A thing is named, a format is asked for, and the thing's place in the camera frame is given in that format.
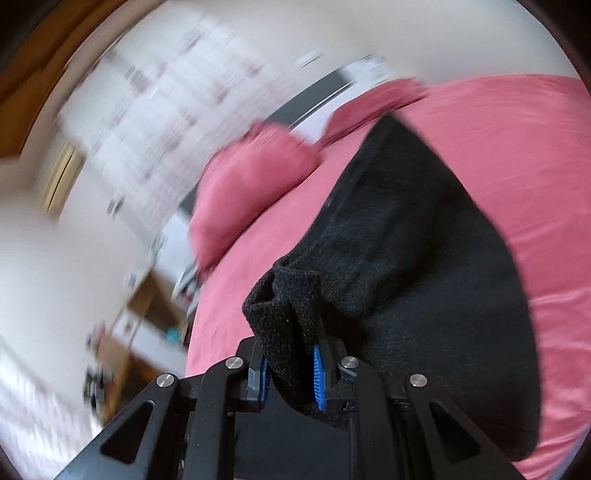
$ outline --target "white wall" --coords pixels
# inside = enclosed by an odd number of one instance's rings
[[[197,2],[288,73],[301,89],[373,52],[356,28],[322,0],[176,1]],[[323,57],[296,68],[296,60],[317,48]]]
[[[548,31],[515,0],[203,0],[300,86],[366,53],[429,84],[507,73],[577,74]],[[314,48],[326,55],[303,70]]]
[[[113,321],[128,295],[124,279],[147,264],[146,248],[83,170],[59,219],[31,192],[0,196],[0,335],[49,386],[82,408],[95,323]]]

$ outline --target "wooden furniture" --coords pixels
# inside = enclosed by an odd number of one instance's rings
[[[182,345],[188,325],[183,311],[169,300],[170,291],[156,273],[148,272],[96,349],[97,363],[112,373],[100,409],[104,424],[160,374],[184,372],[184,348],[164,339],[173,327],[179,330]]]

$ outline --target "bed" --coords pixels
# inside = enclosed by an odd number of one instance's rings
[[[580,80],[565,77],[480,77],[430,87],[395,114],[453,170],[514,256],[542,385],[540,441],[517,467],[530,480],[558,478],[591,424],[591,97]],[[244,299],[305,234],[374,120],[350,122],[330,141],[325,132],[316,144],[320,165],[209,270],[187,375],[233,355],[252,335]]]

